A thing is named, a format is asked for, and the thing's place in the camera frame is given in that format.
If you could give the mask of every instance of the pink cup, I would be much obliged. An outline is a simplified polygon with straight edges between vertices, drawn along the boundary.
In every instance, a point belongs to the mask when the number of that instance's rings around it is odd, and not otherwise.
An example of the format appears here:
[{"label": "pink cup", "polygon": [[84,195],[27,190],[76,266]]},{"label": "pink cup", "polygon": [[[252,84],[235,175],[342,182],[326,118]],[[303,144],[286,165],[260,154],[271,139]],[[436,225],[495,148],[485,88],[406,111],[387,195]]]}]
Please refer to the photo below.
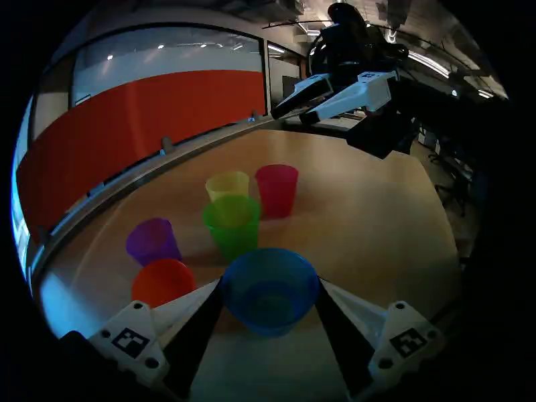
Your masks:
[{"label": "pink cup", "polygon": [[283,218],[289,216],[296,195],[298,170],[288,165],[267,165],[257,170],[263,203],[263,216]]}]

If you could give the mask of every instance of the wooden table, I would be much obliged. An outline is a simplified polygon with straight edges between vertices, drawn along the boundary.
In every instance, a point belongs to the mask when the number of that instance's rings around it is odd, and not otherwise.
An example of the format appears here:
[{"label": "wooden table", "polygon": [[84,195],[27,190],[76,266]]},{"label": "wooden table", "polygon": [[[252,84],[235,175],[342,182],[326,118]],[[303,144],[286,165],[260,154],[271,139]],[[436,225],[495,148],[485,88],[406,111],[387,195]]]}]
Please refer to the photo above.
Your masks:
[{"label": "wooden table", "polygon": [[[270,163],[296,167],[299,182],[292,216],[261,222],[260,247],[296,251],[333,284],[383,307],[403,299],[428,318],[459,294],[452,231],[418,160],[393,152],[381,161],[341,139],[260,130],[152,180],[73,239],[40,288],[53,331],[90,336],[130,302],[140,266],[126,253],[125,241],[154,216],[171,221],[198,285],[222,275],[226,263],[202,222],[204,183],[226,170],[253,177]],[[258,198],[254,180],[250,193]],[[338,400],[344,388],[315,309],[274,340],[248,332],[224,310],[192,398]]]}]

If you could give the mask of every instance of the yellow cup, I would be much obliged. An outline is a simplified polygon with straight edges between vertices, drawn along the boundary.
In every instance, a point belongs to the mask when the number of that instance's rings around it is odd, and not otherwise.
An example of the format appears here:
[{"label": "yellow cup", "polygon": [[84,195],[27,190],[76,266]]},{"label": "yellow cup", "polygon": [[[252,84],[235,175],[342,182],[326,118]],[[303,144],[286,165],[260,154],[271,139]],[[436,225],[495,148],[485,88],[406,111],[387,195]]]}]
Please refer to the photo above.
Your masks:
[{"label": "yellow cup", "polygon": [[249,176],[244,172],[225,172],[216,174],[206,181],[206,191],[210,201],[223,196],[249,195]]}]

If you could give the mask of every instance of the red wall panel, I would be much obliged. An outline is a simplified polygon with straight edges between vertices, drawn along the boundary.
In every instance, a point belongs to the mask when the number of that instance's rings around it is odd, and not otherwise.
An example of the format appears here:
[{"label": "red wall panel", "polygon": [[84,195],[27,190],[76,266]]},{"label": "red wall panel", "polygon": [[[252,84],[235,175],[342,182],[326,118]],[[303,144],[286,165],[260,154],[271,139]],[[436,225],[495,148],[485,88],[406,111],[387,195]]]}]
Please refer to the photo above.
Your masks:
[{"label": "red wall panel", "polygon": [[39,239],[102,181],[161,149],[265,113],[260,72],[205,70],[144,78],[102,92],[55,120],[17,170],[22,210]]}]

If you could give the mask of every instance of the orange cup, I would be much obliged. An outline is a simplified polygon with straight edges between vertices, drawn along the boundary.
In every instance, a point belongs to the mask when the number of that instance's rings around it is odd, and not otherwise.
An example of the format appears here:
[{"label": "orange cup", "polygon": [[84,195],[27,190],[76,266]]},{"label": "orange cup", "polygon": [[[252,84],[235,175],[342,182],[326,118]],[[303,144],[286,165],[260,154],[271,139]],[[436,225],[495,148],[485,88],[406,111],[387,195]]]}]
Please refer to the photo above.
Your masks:
[{"label": "orange cup", "polygon": [[151,308],[166,304],[196,289],[192,271],[176,259],[160,259],[146,265],[131,288],[132,300]]}]

